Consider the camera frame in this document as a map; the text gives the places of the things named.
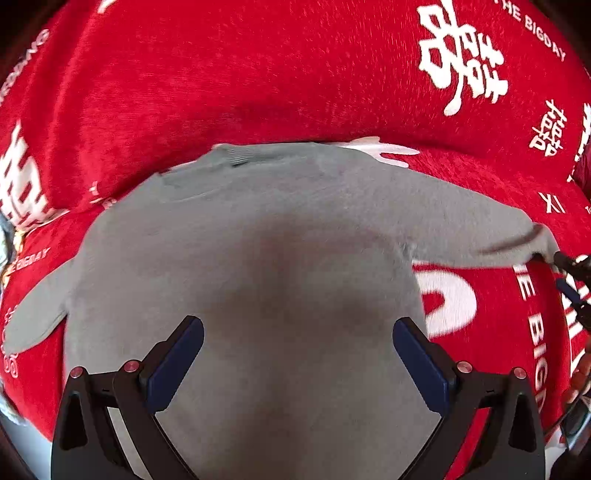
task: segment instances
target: black clamp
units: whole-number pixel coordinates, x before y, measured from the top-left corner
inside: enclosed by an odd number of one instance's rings
[[[562,252],[556,252],[554,254],[554,264],[591,289],[591,257],[577,262]],[[572,308],[577,312],[577,321],[587,332],[591,333],[591,305],[583,301],[579,292],[563,278],[556,280],[556,288],[571,301]]]
[[[542,480],[544,436],[525,370],[477,372],[455,363],[410,318],[394,324],[394,347],[431,411],[441,421],[400,480],[443,479],[466,438],[476,411],[490,408],[463,480]]]
[[[194,473],[158,424],[203,344],[203,324],[186,317],[143,361],[119,371],[70,373],[61,401],[51,454],[53,480],[137,480],[107,408],[119,408],[153,480],[194,480]],[[400,480],[443,480],[479,408],[490,413],[465,480],[542,480],[544,439],[537,406],[522,368],[508,375],[454,363],[410,318],[398,320],[394,346],[430,410],[442,420]]]
[[[135,448],[154,480],[195,480],[164,433],[156,412],[165,410],[203,345],[203,323],[187,316],[144,360],[118,371],[70,372],[51,451],[53,480],[137,480],[121,449],[107,408],[118,408]]]

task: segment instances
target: red fabric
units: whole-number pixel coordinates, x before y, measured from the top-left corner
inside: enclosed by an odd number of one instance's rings
[[[531,261],[515,269],[485,270],[416,265],[415,272],[423,293],[427,329],[432,331],[438,315],[455,327],[462,326],[432,340],[455,361],[468,361],[480,371],[506,374],[513,367],[523,367],[543,424],[554,421],[561,408],[560,393],[568,385],[565,373],[570,371],[570,342],[567,325],[558,321],[563,313],[548,265]],[[526,283],[531,287],[523,292],[520,277],[531,281]],[[440,293],[435,302],[427,293],[434,289]],[[473,300],[472,315],[465,307]],[[448,478],[463,473],[485,421],[484,412],[475,418]]]
[[[18,304],[49,272],[78,252],[88,227],[102,211],[101,206],[79,215],[66,214],[27,236],[16,269],[2,295],[2,379],[8,396],[20,413],[48,439],[53,437],[63,390],[64,325],[41,344],[18,355],[4,354],[4,325]]]
[[[458,25],[472,25],[483,41],[490,36],[502,53],[495,67],[476,56],[488,73],[508,81],[496,103],[485,93],[473,98],[464,86],[459,111],[444,114],[460,77],[452,70],[450,85],[439,88],[420,68],[420,41],[433,35],[417,10],[441,6],[440,0],[395,6],[386,0],[69,2],[0,89],[0,207],[22,229],[60,209],[75,212],[30,234],[20,260],[31,264],[13,274],[0,314],[8,318],[35,284],[76,253],[103,208],[97,203],[221,142],[379,135],[421,151],[404,157],[411,169],[524,209],[551,228],[567,253],[588,253],[589,202],[566,183],[581,144],[583,105],[591,100],[579,59],[525,1],[518,9],[502,0],[441,1],[453,5]],[[450,11],[443,20],[451,21]],[[463,46],[466,61],[472,55]],[[530,143],[532,128],[548,118],[550,100],[567,120],[562,148],[545,156]],[[419,276],[424,270],[461,277],[475,296],[474,317],[436,341],[477,368],[506,372],[520,365],[534,389],[539,359],[528,318],[542,315],[547,349],[541,358],[548,362],[542,419],[548,425],[585,337],[577,324],[565,323],[550,269],[527,265],[521,275],[529,275],[536,295],[526,300],[510,268],[417,266]],[[449,303],[455,284],[463,285],[444,278],[443,290],[424,296],[428,313]],[[463,285],[452,293],[466,291]],[[450,305],[449,315],[461,320],[459,303]],[[48,437],[61,393],[62,338],[60,328],[20,354],[17,378],[10,364],[2,373],[14,403]],[[466,458],[463,451],[451,478]]]
[[[20,121],[55,209],[85,210],[94,182],[109,197],[219,142],[380,135],[461,151],[508,176],[566,179],[591,84],[560,33],[521,3],[518,15],[501,0],[453,4],[459,25],[491,37],[504,57],[494,70],[509,85],[494,104],[465,86],[459,112],[444,116],[457,74],[439,89],[419,69],[418,42],[433,35],[417,7],[438,0],[395,7],[385,0],[362,7],[352,0],[154,7],[119,0],[102,14],[98,2],[69,2],[5,95],[0,152]],[[526,15],[564,61],[526,28]],[[528,145],[550,99],[568,120],[564,149],[544,157]]]
[[[579,162],[574,166],[573,180],[591,200],[591,143],[587,145]]]

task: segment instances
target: white lettering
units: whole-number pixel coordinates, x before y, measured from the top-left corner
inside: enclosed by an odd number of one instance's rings
[[[534,359],[540,358],[542,355],[546,353],[546,344],[542,343],[534,348]]]
[[[507,10],[509,12],[509,15],[511,15],[511,2],[509,2],[509,0],[503,0],[503,10]]]
[[[518,22],[521,22],[521,12],[519,11],[519,7],[515,4],[513,4],[513,18]]]
[[[506,95],[509,88],[507,80],[500,80],[494,69],[504,63],[503,54],[492,47],[488,35],[477,35],[476,28],[472,25],[457,24],[452,0],[441,0],[441,4],[443,9],[438,5],[417,8],[421,25],[433,35],[418,42],[421,49],[421,62],[418,68],[426,72],[431,77],[433,85],[439,89],[448,88],[452,84],[452,69],[457,73],[456,93],[444,108],[443,114],[451,116],[459,112],[465,83],[472,90],[472,98],[484,94],[485,98],[492,96],[491,102],[496,103],[499,95]],[[454,45],[452,50],[448,48],[446,40]],[[433,50],[439,52],[441,66],[432,61]],[[464,59],[464,51],[468,51],[472,58]]]
[[[35,41],[33,41],[33,43],[31,43],[31,48],[28,48],[27,51],[25,52],[24,60],[21,60],[20,62],[18,62],[16,64],[16,66],[13,68],[12,72],[8,75],[6,81],[4,81],[4,84],[2,85],[2,89],[0,89],[0,105],[2,105],[4,103],[4,99],[6,98],[6,95],[8,95],[10,88],[12,87],[12,85],[14,85],[14,82],[16,81],[18,76],[22,73],[22,70],[24,69],[24,67],[27,65],[27,63],[29,63],[31,61],[32,55],[37,52],[37,50],[38,50],[37,47],[43,45],[47,41],[48,38],[49,38],[49,30],[48,29],[41,30],[41,32],[39,33],[39,35],[37,36]]]
[[[544,357],[535,365],[535,390],[538,391],[544,385],[548,376],[548,362]]]
[[[535,396],[535,402],[538,404],[538,412],[542,411],[545,401],[546,401],[546,389],[543,389],[540,393],[538,393]]]
[[[17,261],[15,269],[21,270],[22,268],[28,267],[29,265],[38,262],[39,260],[47,256],[47,253],[50,249],[51,247],[44,248],[43,250],[39,250],[36,254],[27,255],[26,257],[21,258]]]
[[[540,195],[540,197],[542,197],[542,200],[546,202],[546,213],[552,213],[552,210],[555,210],[556,213],[566,213],[564,211],[564,209],[562,208],[562,205],[558,201],[558,198],[556,197],[556,195],[551,195],[549,193],[544,194],[542,192],[538,192],[538,194]],[[554,203],[552,201],[552,197],[554,197],[554,200],[556,200],[558,207],[556,207],[554,205]]]
[[[532,31],[533,30],[533,20],[531,19],[531,17],[529,15],[525,16],[525,27],[529,30]]]
[[[415,272],[422,295],[440,293],[443,305],[426,317],[429,338],[455,332],[476,316],[476,294],[461,276],[445,270]]]
[[[515,273],[527,273],[527,267],[525,265],[513,265],[513,271]]]
[[[560,210],[562,211],[562,213],[566,213],[564,211],[564,209],[562,208],[562,205],[560,204],[560,202],[558,200],[558,197],[556,195],[552,195],[552,197],[554,197],[554,200],[556,200],[556,203],[558,204],[558,206],[559,206]]]
[[[517,277],[517,283],[519,283],[519,289],[521,290],[521,297],[525,300],[527,297],[535,295],[534,285],[531,282],[529,275],[519,275]]]
[[[531,340],[534,342],[534,346],[537,346],[540,340],[544,339],[544,322],[542,321],[542,315],[537,313],[528,318],[530,321],[530,332]]]

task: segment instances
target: white chinese character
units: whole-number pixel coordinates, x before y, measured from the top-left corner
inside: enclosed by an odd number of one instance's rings
[[[566,117],[564,110],[558,110],[553,99],[546,100],[546,105],[550,110],[542,117],[540,128],[531,128],[537,135],[531,139],[530,148],[543,151],[545,157],[554,157],[558,149],[563,148],[560,139]]]
[[[61,212],[49,207],[41,191],[35,159],[29,156],[21,165],[28,145],[20,132],[19,122],[6,153],[0,155],[0,210],[18,230],[27,231]]]
[[[476,29],[468,24],[458,26],[452,0],[441,0],[441,4],[449,17],[449,23],[439,5],[417,8],[421,25],[434,35],[434,38],[418,42],[421,47],[421,63],[418,68],[428,73],[433,84],[439,89],[447,88],[452,84],[452,69],[457,72],[456,94],[443,110],[444,115],[451,116],[459,112],[462,106],[464,81],[472,90],[472,98],[482,94],[485,98],[490,98],[492,95],[491,102],[496,103],[499,95],[505,95],[509,88],[507,80],[499,80],[499,74],[494,70],[497,65],[502,65],[505,61],[503,54],[492,47],[491,38],[488,35],[485,37],[482,33],[476,34]],[[447,47],[445,43],[447,37],[453,41],[454,51]],[[441,55],[441,66],[433,63],[431,59],[433,50],[437,50]],[[463,50],[467,50],[472,56],[468,61],[464,60]],[[485,61],[489,62],[492,72],[484,63]]]

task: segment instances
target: gray sweater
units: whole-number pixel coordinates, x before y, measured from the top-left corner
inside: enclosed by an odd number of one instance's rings
[[[439,419],[391,343],[401,316],[425,330],[411,260],[556,250],[518,209],[357,151],[223,145],[102,213],[18,306],[5,348],[67,315],[66,368],[111,371],[194,314],[204,347],[158,419],[199,478],[395,479]]]

